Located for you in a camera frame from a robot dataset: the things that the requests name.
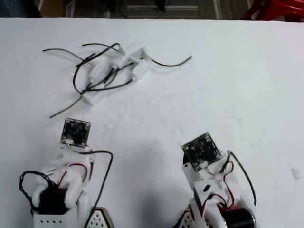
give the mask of tangled black wire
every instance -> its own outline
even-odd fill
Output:
[[[32,210],[37,210],[37,208],[33,205],[32,198],[23,189],[24,176],[27,175],[27,174],[29,174],[29,173],[41,176],[43,179],[46,180],[46,182],[48,183],[48,187],[49,188],[57,188],[58,185],[55,184],[47,175],[45,175],[42,172],[38,172],[38,171],[25,171],[25,172],[23,172],[20,175],[20,178],[19,178],[19,189],[23,193],[23,195],[28,199]]]

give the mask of red wire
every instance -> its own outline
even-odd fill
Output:
[[[59,183],[58,183],[58,186],[60,186],[60,184],[61,184],[61,182],[62,182],[62,180],[63,180],[63,178],[65,177],[66,174],[67,174],[67,171],[65,171],[65,172],[63,173],[63,175],[61,176],[60,181],[59,181]]]
[[[224,201],[224,203],[225,203],[225,205],[226,205],[226,207],[227,207],[227,203],[226,203],[224,197],[222,197],[221,195],[219,195],[219,194],[217,194],[217,193],[211,193],[210,195],[208,195],[207,199],[206,199],[205,202],[203,203],[203,206],[202,206],[202,208],[201,208],[201,216],[204,215],[204,212],[205,212],[205,209],[206,209],[207,201],[211,199],[211,198],[210,198],[211,196],[220,197],[220,198]]]
[[[225,203],[225,205],[226,205],[226,208],[225,208],[226,210],[231,210],[231,209],[233,209],[235,199],[234,199],[234,196],[233,196],[233,194],[232,194],[231,189],[229,188],[229,186],[228,186],[227,183],[226,183],[226,176],[227,176],[228,174],[232,173],[232,172],[233,172],[233,169],[234,169],[234,164],[233,164],[232,161],[230,161],[230,164],[231,164],[231,169],[230,169],[230,171],[229,171],[228,173],[226,173],[226,174],[223,176],[223,182],[225,183],[225,185],[226,185],[226,187],[227,187],[227,190],[228,190],[228,192],[229,192],[229,195],[230,195],[230,197],[231,197],[231,205],[230,205],[229,207],[227,207],[227,203],[226,203],[224,197],[222,197],[221,195],[219,195],[219,194],[217,194],[217,193],[211,193],[211,194],[207,197],[207,199],[205,200],[205,202],[203,203],[203,206],[202,206],[202,209],[201,209],[201,216],[202,216],[202,217],[203,217],[203,215],[204,215],[204,212],[205,212],[205,209],[206,209],[206,204],[207,204],[207,201],[210,199],[210,196],[217,196],[217,197],[220,197],[220,198],[224,201],[224,203]]]
[[[81,163],[72,163],[72,164],[69,165],[69,167],[75,166],[75,165],[82,166],[82,167],[85,168],[85,177],[82,179],[82,182],[83,182],[86,179],[86,176],[87,176],[87,167],[84,164],[81,164]],[[59,186],[60,186],[60,184],[61,184],[61,182],[62,182],[62,180],[63,180],[63,178],[65,177],[66,174],[67,174],[67,171],[65,171],[62,174],[62,176],[61,176],[61,178],[59,180],[59,183],[58,183]]]
[[[235,200],[235,199],[234,199],[234,196],[233,196],[233,194],[232,194],[232,191],[230,190],[229,186],[228,186],[227,183],[226,183],[226,176],[227,176],[228,174],[232,173],[232,172],[233,172],[233,169],[234,169],[234,164],[233,164],[232,161],[230,161],[230,164],[231,164],[231,169],[230,169],[230,171],[229,171],[228,173],[226,173],[226,174],[223,176],[223,182],[226,184],[227,190],[228,190],[229,195],[230,195],[230,197],[231,197],[231,205],[227,208],[227,210],[233,209],[233,207],[234,207],[234,200]]]

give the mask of perforated bracket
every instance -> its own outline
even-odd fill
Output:
[[[96,208],[86,228],[114,228],[114,225],[105,208]]]

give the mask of red chair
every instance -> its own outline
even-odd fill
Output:
[[[251,16],[258,11],[256,20],[284,16],[285,21],[300,22],[304,18],[304,0],[255,0],[242,19],[251,20]]]

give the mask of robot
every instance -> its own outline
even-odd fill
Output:
[[[259,228],[256,194],[235,154],[217,149],[208,132],[182,149],[182,169],[193,190],[193,198],[174,228]],[[241,191],[231,157],[246,175],[254,202]]]
[[[60,152],[41,171],[25,171],[19,188],[31,205],[34,228],[113,228],[105,208],[97,208],[113,154],[92,151],[87,145],[90,122],[67,118]],[[193,190],[193,198],[174,228],[259,228],[256,194],[235,154],[220,151],[207,132],[182,146],[183,171]],[[96,153],[111,155],[95,204],[85,186],[91,180]],[[250,184],[254,201],[241,190],[234,162],[239,164]],[[29,196],[23,189],[24,177],[37,175],[37,187]]]
[[[113,155],[92,151],[87,146],[91,123],[67,118],[60,141],[60,152],[41,171],[25,171],[19,188],[29,200],[34,228],[113,228],[105,208],[97,208]],[[94,205],[84,187],[91,179],[96,153],[111,155],[111,161]],[[37,187],[30,197],[23,189],[26,174],[37,175]]]

